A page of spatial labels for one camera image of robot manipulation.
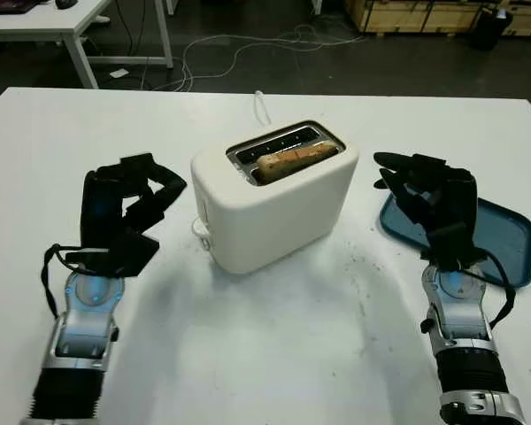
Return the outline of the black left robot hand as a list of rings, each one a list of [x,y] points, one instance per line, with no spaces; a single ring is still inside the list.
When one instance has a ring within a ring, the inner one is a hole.
[[[162,221],[187,183],[150,153],[87,173],[81,204],[81,248],[65,260],[83,274],[137,276],[159,249],[144,232]]]

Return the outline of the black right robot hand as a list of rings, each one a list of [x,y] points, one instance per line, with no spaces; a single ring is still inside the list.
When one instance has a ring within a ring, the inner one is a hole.
[[[464,168],[444,159],[376,152],[381,178],[373,186],[388,189],[403,213],[426,232],[464,225],[473,233],[477,214],[477,183]]]

